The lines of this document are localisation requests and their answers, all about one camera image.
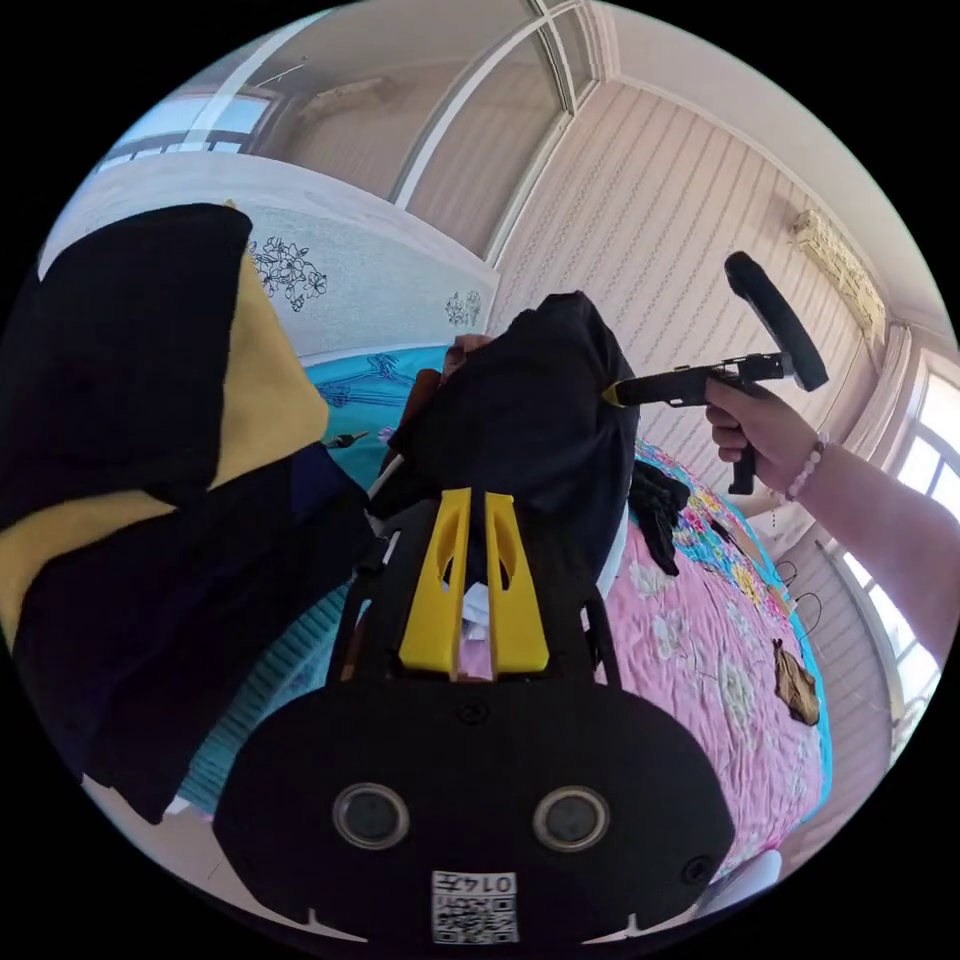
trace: beaded bracelet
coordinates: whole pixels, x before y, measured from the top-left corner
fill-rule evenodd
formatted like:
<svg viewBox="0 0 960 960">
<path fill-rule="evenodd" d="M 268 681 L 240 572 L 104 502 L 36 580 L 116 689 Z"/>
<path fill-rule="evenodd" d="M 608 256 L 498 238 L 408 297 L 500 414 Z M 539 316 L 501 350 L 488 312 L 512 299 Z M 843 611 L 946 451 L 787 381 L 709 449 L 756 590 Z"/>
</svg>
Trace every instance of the beaded bracelet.
<svg viewBox="0 0 960 960">
<path fill-rule="evenodd" d="M 826 449 L 827 443 L 828 438 L 825 433 L 817 435 L 817 442 L 814 444 L 810 456 L 807 457 L 807 462 L 803 465 L 803 469 L 797 475 L 797 479 L 787 487 L 786 499 L 788 502 L 792 503 L 797 499 L 797 496 L 803 489 L 803 485 L 813 475 L 813 471 L 817 469 L 817 464 L 823 458 L 823 451 Z"/>
</svg>

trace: qr code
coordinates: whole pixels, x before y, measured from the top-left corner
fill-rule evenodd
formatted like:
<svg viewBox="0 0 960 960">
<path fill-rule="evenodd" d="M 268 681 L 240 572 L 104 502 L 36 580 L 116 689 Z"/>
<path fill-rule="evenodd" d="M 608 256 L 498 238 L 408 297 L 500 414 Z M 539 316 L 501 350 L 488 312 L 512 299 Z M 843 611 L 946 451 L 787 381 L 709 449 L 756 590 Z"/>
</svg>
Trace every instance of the qr code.
<svg viewBox="0 0 960 960">
<path fill-rule="evenodd" d="M 516 875 L 434 872 L 433 941 L 516 943 Z"/>
</svg>

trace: hand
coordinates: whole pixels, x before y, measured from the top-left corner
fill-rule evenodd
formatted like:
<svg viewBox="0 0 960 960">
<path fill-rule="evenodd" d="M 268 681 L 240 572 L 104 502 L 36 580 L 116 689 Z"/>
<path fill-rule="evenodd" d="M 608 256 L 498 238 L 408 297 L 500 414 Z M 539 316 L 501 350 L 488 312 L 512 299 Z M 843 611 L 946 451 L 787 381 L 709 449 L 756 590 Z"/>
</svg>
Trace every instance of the hand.
<svg viewBox="0 0 960 960">
<path fill-rule="evenodd" d="M 749 442 L 756 450 L 757 477 L 784 494 L 803 469 L 817 431 L 776 394 L 754 386 L 756 396 L 719 380 L 707 381 L 707 421 L 724 463 L 735 463 Z"/>
<path fill-rule="evenodd" d="M 454 371 L 460 369 L 467 359 L 467 354 L 479 350 L 492 339 L 493 337 L 485 337 L 479 333 L 464 333 L 457 337 L 443 358 L 443 379 L 446 380 Z"/>
</svg>

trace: yellow plastic part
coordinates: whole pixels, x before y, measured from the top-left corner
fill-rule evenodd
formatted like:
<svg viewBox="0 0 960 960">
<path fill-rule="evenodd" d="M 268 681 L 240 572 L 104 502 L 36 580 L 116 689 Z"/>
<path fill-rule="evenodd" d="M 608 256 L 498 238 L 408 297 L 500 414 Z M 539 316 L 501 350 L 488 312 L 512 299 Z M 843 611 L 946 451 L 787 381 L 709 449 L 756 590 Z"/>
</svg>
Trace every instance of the yellow plastic part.
<svg viewBox="0 0 960 960">
<path fill-rule="evenodd" d="M 469 488 L 444 490 L 400 644 L 400 662 L 408 670 L 457 679 L 469 527 Z M 450 579 L 444 584 L 448 565 Z"/>
<path fill-rule="evenodd" d="M 547 668 L 550 652 L 513 497 L 488 493 L 485 507 L 493 679 L 502 673 L 540 673 Z M 507 573 L 506 589 L 501 564 Z"/>
<path fill-rule="evenodd" d="M 611 383 L 602 394 L 603 399 L 613 407 L 623 406 L 623 404 L 620 402 L 620 398 L 617 396 L 617 387 L 620 386 L 621 382 L 622 381 L 618 380 L 616 383 Z"/>
</svg>

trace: screw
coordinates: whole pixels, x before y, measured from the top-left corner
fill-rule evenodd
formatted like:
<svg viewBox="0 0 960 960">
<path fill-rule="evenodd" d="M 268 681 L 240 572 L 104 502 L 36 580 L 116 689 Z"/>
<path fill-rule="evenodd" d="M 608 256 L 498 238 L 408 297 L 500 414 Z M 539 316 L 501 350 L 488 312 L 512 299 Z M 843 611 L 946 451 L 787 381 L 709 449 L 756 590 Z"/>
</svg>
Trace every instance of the screw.
<svg viewBox="0 0 960 960">
<path fill-rule="evenodd" d="M 713 860 L 710 857 L 694 857 L 680 872 L 684 883 L 700 883 L 710 873 Z"/>
<path fill-rule="evenodd" d="M 457 707 L 457 719 L 471 727 L 483 723 L 489 715 L 489 708 L 479 700 L 465 700 Z"/>
</svg>

